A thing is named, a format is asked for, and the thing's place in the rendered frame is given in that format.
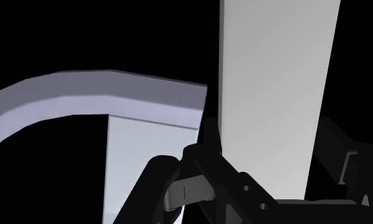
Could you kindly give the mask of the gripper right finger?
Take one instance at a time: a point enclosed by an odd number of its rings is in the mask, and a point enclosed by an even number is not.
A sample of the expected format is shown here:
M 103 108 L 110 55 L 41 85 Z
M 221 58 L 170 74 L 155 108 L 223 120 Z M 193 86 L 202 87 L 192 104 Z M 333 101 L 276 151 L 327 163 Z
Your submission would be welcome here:
M 305 192 L 309 224 L 373 224 L 373 144 L 322 116 Z

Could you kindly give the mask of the pale curved furniture piece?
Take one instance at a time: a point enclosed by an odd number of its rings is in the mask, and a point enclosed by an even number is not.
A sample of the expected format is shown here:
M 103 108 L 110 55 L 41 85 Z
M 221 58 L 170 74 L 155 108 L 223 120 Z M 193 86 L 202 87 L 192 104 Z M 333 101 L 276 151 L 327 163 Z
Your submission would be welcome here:
M 204 85 L 120 71 L 28 78 L 0 90 L 0 142 L 43 120 L 108 115 L 101 224 L 113 224 L 151 157 L 180 158 L 197 141 L 206 93 Z

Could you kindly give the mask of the white upright panel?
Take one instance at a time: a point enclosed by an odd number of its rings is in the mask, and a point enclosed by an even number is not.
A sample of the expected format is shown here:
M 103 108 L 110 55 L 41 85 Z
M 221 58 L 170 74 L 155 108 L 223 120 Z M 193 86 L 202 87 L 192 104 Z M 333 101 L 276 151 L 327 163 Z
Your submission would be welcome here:
M 224 0 L 223 156 L 303 199 L 341 0 Z

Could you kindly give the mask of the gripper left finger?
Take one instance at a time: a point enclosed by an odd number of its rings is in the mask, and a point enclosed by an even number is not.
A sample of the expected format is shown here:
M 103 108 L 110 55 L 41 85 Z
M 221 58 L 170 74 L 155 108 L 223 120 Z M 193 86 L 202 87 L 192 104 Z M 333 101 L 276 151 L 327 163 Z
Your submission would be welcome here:
M 113 224 L 173 224 L 194 204 L 210 224 L 277 223 L 278 202 L 222 156 L 217 119 L 202 126 L 203 141 L 186 146 L 181 159 L 148 161 Z

